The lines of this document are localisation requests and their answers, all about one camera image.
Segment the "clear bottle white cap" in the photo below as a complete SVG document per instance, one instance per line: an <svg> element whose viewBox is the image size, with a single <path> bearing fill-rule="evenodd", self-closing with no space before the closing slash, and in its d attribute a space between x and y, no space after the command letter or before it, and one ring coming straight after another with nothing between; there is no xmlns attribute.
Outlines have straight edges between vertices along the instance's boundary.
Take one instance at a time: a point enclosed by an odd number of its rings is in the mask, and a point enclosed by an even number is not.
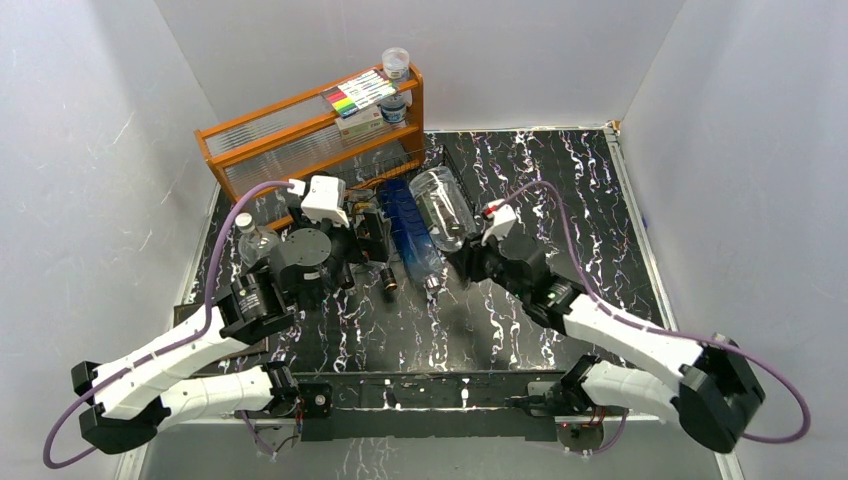
<svg viewBox="0 0 848 480"><path fill-rule="evenodd" d="M445 253L459 251L477 233L471 207L447 166L427 169L409 184L434 246Z"/></svg>

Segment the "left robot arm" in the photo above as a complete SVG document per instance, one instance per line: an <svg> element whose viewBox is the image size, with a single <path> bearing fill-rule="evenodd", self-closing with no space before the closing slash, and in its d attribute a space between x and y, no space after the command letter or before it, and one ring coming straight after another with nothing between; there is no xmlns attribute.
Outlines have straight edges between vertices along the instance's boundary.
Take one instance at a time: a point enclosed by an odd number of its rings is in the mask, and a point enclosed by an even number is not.
<svg viewBox="0 0 848 480"><path fill-rule="evenodd" d="M87 405L78 417L81 437L118 454L199 417L230 411L288 416L301 409L310 396L283 361L215 377L195 374L292 328L329 294L353 287L351 265L388 261L387 234L387 221L375 210L356 214L351 227L328 220L299 225L177 327L121 359L78 364L71 375Z"/></svg>

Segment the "clear whisky bottle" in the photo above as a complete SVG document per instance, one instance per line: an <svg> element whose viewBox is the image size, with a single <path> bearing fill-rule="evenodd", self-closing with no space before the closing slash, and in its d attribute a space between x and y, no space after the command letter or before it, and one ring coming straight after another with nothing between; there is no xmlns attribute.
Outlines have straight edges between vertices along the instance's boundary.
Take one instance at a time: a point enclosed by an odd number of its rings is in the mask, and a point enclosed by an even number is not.
<svg viewBox="0 0 848 480"><path fill-rule="evenodd" d="M391 298L397 289L397 280L389 265L391 249L389 245L389 223L377 202L373 189L355 188L349 192L354 232L360 242L368 262L376 265L384 294Z"/></svg>

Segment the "blue glass bottle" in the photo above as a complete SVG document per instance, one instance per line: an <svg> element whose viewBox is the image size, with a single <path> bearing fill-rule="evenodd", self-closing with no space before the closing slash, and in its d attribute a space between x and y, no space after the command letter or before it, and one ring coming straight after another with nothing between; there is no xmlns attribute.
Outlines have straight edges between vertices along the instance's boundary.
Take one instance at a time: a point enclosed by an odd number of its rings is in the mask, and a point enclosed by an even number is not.
<svg viewBox="0 0 848 480"><path fill-rule="evenodd" d="M388 179L378 196L408 278L427 295L436 297L442 288L444 263L431 240L408 182L399 178Z"/></svg>

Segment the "dark green wine bottle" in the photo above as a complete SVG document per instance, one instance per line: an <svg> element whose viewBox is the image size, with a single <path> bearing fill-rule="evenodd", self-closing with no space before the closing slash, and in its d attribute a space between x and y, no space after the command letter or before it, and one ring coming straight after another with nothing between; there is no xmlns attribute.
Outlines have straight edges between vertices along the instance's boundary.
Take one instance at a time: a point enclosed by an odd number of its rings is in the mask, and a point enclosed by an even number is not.
<svg viewBox="0 0 848 480"><path fill-rule="evenodd" d="M351 265L348 262L341 264L340 270L336 276L338 287L348 295L354 295L357 291L355 276L352 272Z"/></svg>

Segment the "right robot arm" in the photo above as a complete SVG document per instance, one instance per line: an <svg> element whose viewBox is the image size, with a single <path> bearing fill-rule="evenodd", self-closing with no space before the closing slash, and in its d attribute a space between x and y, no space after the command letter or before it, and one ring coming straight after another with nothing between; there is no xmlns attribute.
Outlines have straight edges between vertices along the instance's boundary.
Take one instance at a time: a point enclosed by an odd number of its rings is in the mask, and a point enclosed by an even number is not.
<svg viewBox="0 0 848 480"><path fill-rule="evenodd" d="M549 399L577 414L622 407L677 425L701 446L730 453L764 403L764 390L732 340L692 340L596 301L552 268L540 244L517 234L477 235L447 256L467 282L490 280L517 298L537 325L626 361L582 357Z"/></svg>

